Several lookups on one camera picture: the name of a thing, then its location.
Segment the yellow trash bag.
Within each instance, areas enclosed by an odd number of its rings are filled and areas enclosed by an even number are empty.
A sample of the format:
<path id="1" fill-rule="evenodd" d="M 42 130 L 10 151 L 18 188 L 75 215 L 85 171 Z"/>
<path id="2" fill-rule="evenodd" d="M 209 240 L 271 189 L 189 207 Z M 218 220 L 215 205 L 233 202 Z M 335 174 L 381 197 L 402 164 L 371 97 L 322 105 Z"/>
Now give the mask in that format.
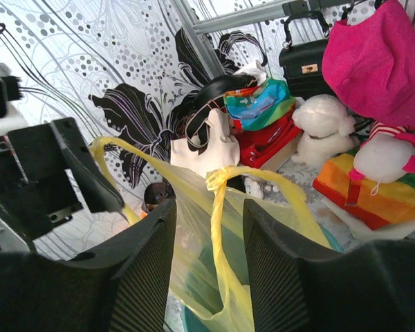
<path id="1" fill-rule="evenodd" d="M 116 145 L 149 163 L 172 186 L 177 213 L 169 289 L 209 331 L 255 329 L 243 240 L 243 203 L 250 195 L 228 188 L 227 180 L 244 174 L 276 184 L 287 202 L 276 204 L 259 199 L 257 203 L 280 223 L 329 247 L 326 236 L 306 204 L 303 189 L 280 174 L 236 166 L 218 169 L 203 178 L 189 169 L 154 158 L 119 138 L 100 136 L 91 143 L 90 151 L 111 184 L 116 181 L 104 160 L 107 145 Z M 215 267 L 212 276 L 216 277 L 221 306 L 214 305 L 213 292 L 203 297 L 208 306 L 201 306 L 190 297 L 185 287 L 191 269 L 203 281 L 214 285 L 214 278 L 208 279 L 208 266 L 199 259 L 204 248 L 212 248 Z"/>

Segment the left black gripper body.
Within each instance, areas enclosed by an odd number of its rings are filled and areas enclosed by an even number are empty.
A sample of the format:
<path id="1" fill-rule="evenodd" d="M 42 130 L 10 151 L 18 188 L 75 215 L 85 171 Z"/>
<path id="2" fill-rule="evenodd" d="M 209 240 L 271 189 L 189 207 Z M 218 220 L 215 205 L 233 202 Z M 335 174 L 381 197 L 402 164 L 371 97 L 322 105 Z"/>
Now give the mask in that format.
<path id="1" fill-rule="evenodd" d="M 83 209 L 51 127 L 41 124 L 0 136 L 0 203 L 17 231 L 35 240 Z"/>

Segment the teal trash bin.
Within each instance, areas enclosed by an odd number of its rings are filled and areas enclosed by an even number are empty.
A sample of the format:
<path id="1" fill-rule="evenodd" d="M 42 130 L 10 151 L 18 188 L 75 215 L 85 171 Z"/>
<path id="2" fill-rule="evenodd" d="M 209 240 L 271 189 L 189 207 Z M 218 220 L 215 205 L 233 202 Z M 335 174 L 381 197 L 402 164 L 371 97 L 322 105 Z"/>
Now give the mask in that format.
<path id="1" fill-rule="evenodd" d="M 200 302 L 201 306 L 208 306 L 203 297 L 209 292 L 213 292 L 213 302 L 215 306 L 221 306 L 221 296 L 218 291 L 216 277 L 212 276 L 215 273 L 214 262 L 212 258 L 212 248 L 204 248 L 199 257 L 202 264 L 207 265 L 207 278 L 214 278 L 214 285 L 209 285 L 208 282 L 203 281 L 202 277 L 198 276 L 193 270 L 189 271 L 185 287 L 190 297 L 196 302 Z M 181 313 L 184 331 L 209 331 L 206 326 L 200 321 L 197 315 L 185 305 Z"/>

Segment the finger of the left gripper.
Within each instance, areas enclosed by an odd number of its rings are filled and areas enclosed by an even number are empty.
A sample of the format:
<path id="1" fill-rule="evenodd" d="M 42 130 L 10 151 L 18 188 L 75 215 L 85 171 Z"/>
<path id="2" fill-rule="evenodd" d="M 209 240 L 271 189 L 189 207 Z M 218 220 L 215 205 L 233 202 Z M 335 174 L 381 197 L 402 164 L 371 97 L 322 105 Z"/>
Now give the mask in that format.
<path id="1" fill-rule="evenodd" d="M 119 212 L 125 202 L 104 177 L 73 118 L 54 120 L 50 128 L 90 212 Z"/>

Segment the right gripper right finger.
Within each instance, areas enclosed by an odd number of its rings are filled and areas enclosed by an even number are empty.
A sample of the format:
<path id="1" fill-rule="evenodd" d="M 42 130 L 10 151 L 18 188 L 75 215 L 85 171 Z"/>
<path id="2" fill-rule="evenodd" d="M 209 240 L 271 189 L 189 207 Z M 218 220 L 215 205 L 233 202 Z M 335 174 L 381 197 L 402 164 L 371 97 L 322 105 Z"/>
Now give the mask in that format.
<path id="1" fill-rule="evenodd" d="M 243 237 L 256 331 L 316 331 L 308 264 L 339 256 L 280 223 L 256 201 L 243 206 Z"/>

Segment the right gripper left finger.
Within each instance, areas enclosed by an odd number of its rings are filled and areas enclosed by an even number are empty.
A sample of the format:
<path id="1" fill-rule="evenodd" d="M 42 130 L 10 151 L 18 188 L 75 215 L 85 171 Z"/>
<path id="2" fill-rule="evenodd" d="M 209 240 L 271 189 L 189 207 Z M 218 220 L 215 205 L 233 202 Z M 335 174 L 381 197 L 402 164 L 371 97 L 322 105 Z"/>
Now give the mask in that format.
<path id="1" fill-rule="evenodd" d="M 166 200 L 135 225 L 75 256 L 104 269 L 91 331 L 162 331 L 176 232 L 176 202 Z"/>

